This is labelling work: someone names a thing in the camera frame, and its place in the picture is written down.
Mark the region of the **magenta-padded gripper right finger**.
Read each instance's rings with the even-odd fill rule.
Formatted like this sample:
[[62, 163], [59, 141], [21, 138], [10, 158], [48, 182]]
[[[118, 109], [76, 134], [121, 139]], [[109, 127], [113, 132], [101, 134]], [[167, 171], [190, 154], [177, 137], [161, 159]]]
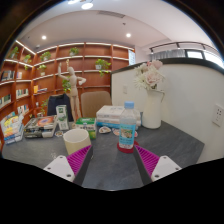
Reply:
[[138, 145], [134, 146], [134, 157], [144, 185], [181, 170], [167, 155], [159, 157]]

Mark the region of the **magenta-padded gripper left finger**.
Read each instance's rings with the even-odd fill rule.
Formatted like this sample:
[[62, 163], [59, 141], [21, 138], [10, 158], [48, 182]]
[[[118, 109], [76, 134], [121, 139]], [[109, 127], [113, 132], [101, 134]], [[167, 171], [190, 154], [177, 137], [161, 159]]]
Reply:
[[93, 146], [89, 145], [69, 156], [59, 155], [44, 170], [81, 186], [92, 157]]

